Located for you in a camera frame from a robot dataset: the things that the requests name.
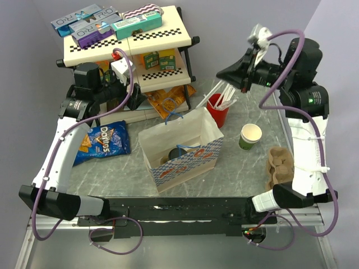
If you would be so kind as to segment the paper takeout bag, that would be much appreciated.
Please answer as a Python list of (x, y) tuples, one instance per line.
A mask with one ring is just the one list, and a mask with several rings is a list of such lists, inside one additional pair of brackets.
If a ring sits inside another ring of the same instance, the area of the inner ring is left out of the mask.
[(144, 162), (159, 193), (213, 169), (223, 139), (203, 106), (139, 132)]

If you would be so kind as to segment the black coffee cup lid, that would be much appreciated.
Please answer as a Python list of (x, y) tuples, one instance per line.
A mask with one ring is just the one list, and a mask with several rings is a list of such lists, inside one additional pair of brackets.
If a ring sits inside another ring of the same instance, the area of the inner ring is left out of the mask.
[(187, 151), (185, 149), (183, 149), (183, 148), (172, 149), (168, 153), (168, 160), (176, 159), (176, 158), (181, 157), (181, 156), (183, 156), (185, 154), (187, 154)]

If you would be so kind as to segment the brown pulp cup carrier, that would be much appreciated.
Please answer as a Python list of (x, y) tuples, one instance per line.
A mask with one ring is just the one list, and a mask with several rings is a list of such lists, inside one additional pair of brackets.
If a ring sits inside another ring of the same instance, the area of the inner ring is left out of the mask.
[(164, 165), (167, 162), (170, 162), (171, 165), (194, 165), (198, 166), (201, 164), (205, 164), (207, 161), (202, 158), (205, 153), (204, 148), (194, 147), (194, 148), (183, 148), (187, 151), (187, 154), (178, 157), (173, 160), (168, 160), (168, 153), (161, 158), (160, 165)]

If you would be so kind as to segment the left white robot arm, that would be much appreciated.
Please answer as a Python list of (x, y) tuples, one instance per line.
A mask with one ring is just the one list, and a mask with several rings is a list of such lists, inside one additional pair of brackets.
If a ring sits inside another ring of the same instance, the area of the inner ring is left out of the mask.
[(100, 118), (100, 105), (122, 98), (122, 108), (134, 88), (131, 61), (120, 59), (111, 63), (110, 81), (102, 80), (96, 63), (79, 64), (74, 70), (75, 83), (61, 103), (55, 137), (45, 161), (30, 185), (22, 185), (19, 197), (37, 215), (72, 220), (90, 216), (98, 225), (110, 221), (111, 211), (106, 199), (68, 194), (68, 181), (79, 147), (92, 123)]

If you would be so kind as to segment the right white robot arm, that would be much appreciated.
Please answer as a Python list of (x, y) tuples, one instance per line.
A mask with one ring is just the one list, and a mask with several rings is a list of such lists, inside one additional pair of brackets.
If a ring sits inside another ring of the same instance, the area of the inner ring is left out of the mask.
[[(279, 64), (264, 61), (268, 41), (252, 41), (252, 48), (235, 64), (217, 73), (217, 78), (246, 93), (252, 84), (273, 86), (299, 48), (294, 38), (284, 61)], [(338, 193), (325, 180), (325, 132), (329, 116), (327, 90), (314, 82), (322, 59), (319, 44), (305, 39), (289, 74), (276, 86), (280, 91), (294, 148), (294, 177), (292, 182), (276, 184), (272, 190), (253, 196), (245, 217), (251, 223), (263, 219), (265, 211), (278, 208), (305, 208), (315, 203), (337, 202)]]

